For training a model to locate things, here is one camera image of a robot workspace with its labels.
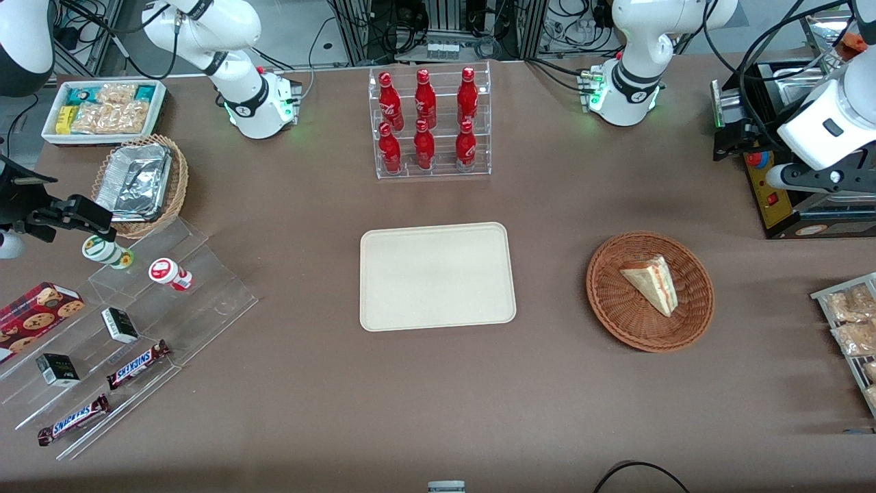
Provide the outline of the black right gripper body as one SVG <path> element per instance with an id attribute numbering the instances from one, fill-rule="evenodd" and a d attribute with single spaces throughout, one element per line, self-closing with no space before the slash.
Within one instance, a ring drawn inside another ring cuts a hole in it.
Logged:
<path id="1" fill-rule="evenodd" d="M 3 154 L 1 160 L 1 225 L 8 229 L 34 210 L 52 205 L 54 199 L 44 185 L 57 179 L 24 168 Z"/>

